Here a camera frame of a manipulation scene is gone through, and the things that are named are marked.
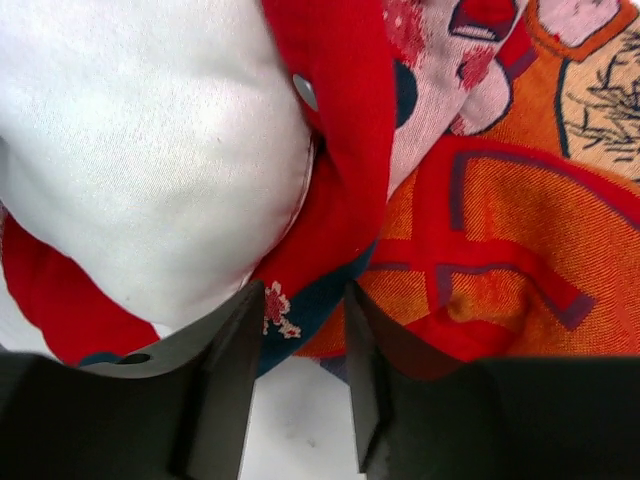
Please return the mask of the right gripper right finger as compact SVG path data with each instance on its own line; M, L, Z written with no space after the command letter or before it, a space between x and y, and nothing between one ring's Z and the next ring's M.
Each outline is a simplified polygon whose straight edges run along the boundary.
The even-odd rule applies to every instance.
M387 316L357 285L344 299L360 471L369 479L635 479L635 357L464 363Z

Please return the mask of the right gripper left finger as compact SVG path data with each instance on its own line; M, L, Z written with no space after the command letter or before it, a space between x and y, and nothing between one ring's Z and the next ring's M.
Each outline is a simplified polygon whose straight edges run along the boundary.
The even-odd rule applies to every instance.
M115 363L1 356L5 479L234 479L262 343L264 287Z

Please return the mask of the red pink patterned pillowcase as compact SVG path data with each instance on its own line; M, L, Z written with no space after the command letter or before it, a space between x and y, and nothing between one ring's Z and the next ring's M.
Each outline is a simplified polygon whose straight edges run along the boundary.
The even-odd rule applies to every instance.
M314 151L242 286L265 286L261 372L343 355L350 281L459 361L638 352L634 3L256 2ZM9 349L83 366L187 326L127 312L2 200L1 274Z

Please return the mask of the white pillow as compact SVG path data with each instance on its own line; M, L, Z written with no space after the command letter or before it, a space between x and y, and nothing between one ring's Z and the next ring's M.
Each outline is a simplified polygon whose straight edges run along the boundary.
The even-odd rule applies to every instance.
M1 200L162 332L242 287L314 151L256 1L5 1Z

